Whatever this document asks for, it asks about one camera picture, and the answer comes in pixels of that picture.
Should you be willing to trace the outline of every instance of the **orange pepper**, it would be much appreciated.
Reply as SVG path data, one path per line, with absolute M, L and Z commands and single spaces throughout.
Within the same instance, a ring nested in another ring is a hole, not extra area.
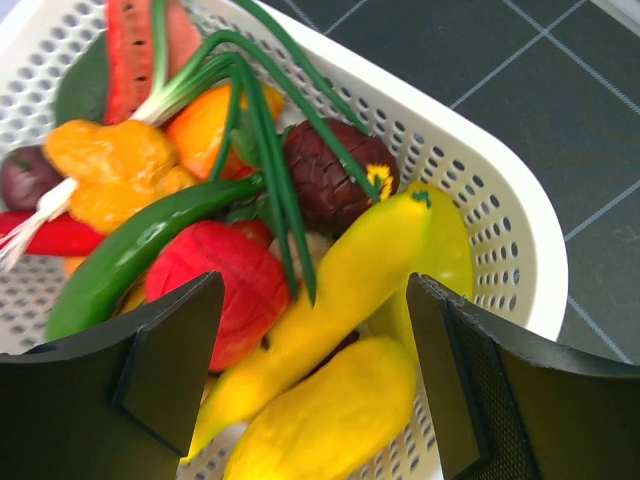
M 263 91 L 274 121 L 285 108 L 280 92 L 267 85 Z M 211 88 L 185 108 L 167 128 L 167 136 L 180 156 L 179 163 L 200 181 L 205 181 L 213 169 L 227 121 L 231 101 L 231 85 Z M 240 108 L 248 107 L 246 96 L 240 97 Z M 232 150 L 222 171 L 222 180 L 231 179 L 244 167 L 242 159 Z
M 102 126 L 71 120 L 49 134 L 45 153 L 74 178 L 69 211 L 108 235 L 162 197 L 195 185 L 177 165 L 177 154 L 161 130 L 137 120 Z

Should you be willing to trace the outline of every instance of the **yellow bell pepper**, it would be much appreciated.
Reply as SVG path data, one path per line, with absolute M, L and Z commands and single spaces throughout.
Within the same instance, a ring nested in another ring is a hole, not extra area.
M 317 268 L 312 307 L 305 288 L 255 350 L 225 371 L 198 414 L 191 461 L 222 430 L 245 421 L 300 381 L 398 290 L 430 228 L 428 195 L 395 195 L 365 211 Z
M 75 179 L 69 211 L 108 235 L 147 205 L 195 185 L 176 164 L 176 152 L 162 131 L 137 120 L 102 126 L 71 120 L 49 134 L 51 163 Z
M 398 291 L 369 317 L 367 324 L 374 335 L 387 335 L 400 341 L 418 362 L 406 299 L 409 276 L 414 272 L 429 275 L 458 295 L 472 298 L 473 263 L 467 228 L 451 198 L 437 187 L 422 182 L 412 183 L 406 192 L 429 193 L 433 202 L 431 229 Z
M 258 414 L 232 452 L 225 480 L 347 478 L 407 425 L 416 378 L 398 342 L 356 342 Z

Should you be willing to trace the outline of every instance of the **eggplant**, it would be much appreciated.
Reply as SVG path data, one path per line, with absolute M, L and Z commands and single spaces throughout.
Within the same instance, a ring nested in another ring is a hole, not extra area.
M 35 211 L 40 197 L 62 180 L 42 146 L 25 145 L 9 152 L 0 166 L 0 197 L 9 210 Z

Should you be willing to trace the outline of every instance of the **watermelon slice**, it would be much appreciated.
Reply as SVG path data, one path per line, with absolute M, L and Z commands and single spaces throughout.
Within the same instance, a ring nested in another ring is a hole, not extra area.
M 129 118 L 151 91 L 153 0 L 107 0 L 107 58 L 109 93 L 105 124 Z M 169 0 L 169 78 L 175 76 L 202 43 L 180 0 Z

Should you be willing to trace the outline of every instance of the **red tomato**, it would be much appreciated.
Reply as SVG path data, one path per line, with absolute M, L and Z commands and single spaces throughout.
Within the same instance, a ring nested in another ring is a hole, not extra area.
M 241 220 L 231 224 L 231 226 L 267 248 L 273 241 L 271 230 L 260 220 Z

